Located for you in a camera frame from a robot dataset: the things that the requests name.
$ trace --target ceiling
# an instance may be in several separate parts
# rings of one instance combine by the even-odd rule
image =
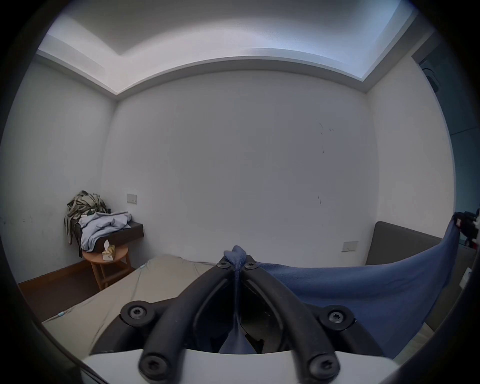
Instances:
[[[84,0],[37,53],[113,95],[235,60],[301,63],[362,82],[415,17],[403,0]]]

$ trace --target bolt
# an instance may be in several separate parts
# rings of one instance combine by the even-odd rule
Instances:
[[[328,316],[328,320],[335,324],[340,324],[344,321],[345,316],[342,312],[332,312],[330,316]]]
[[[246,263],[246,264],[245,264],[245,269],[256,269],[256,268],[258,268],[258,264],[257,264],[257,263],[249,262],[249,263]]]
[[[230,263],[226,262],[226,261],[221,261],[221,262],[217,263],[217,267],[222,268],[222,269],[229,269],[230,268]]]
[[[133,307],[131,310],[130,310],[130,317],[132,319],[141,319],[142,317],[144,317],[146,315],[146,310],[143,309],[142,307]]]
[[[318,380],[327,380],[335,377],[340,365],[338,360],[331,355],[320,355],[314,358],[309,365],[310,374]]]
[[[163,380],[170,371],[168,363],[159,356],[146,356],[140,362],[140,370],[151,380]]]

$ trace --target headboard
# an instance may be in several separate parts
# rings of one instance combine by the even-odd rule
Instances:
[[[435,236],[379,221],[375,224],[366,264],[394,263],[425,251],[437,245],[440,240]],[[460,281],[467,267],[472,267],[474,260],[474,249],[463,245],[458,246],[458,254],[450,284],[443,289],[426,320],[427,325],[434,331],[447,317],[462,292]]]

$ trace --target wall socket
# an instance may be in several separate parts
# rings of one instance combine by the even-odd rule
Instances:
[[[342,252],[353,252],[357,250],[358,241],[345,241],[343,243]]]
[[[127,203],[137,204],[137,195],[130,195],[127,193]]]

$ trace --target round wooden stool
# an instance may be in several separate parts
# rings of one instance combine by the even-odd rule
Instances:
[[[130,265],[130,258],[128,257],[128,247],[126,245],[122,245],[121,247],[115,247],[115,257],[113,258],[113,261],[105,261],[103,260],[102,254],[101,253],[93,253],[93,252],[83,252],[83,256],[86,260],[90,262],[92,265],[93,269],[93,274],[95,275],[95,280],[96,283],[98,284],[98,287],[102,291],[106,287],[108,287],[108,284],[116,279],[121,279],[122,277],[127,276],[130,272],[133,272],[134,269]],[[122,270],[120,272],[117,272],[109,277],[105,276],[105,270],[103,268],[104,265],[106,264],[116,264]],[[98,273],[98,268],[97,265],[100,266],[100,269],[102,270],[102,276],[103,279],[100,278],[100,274]]]

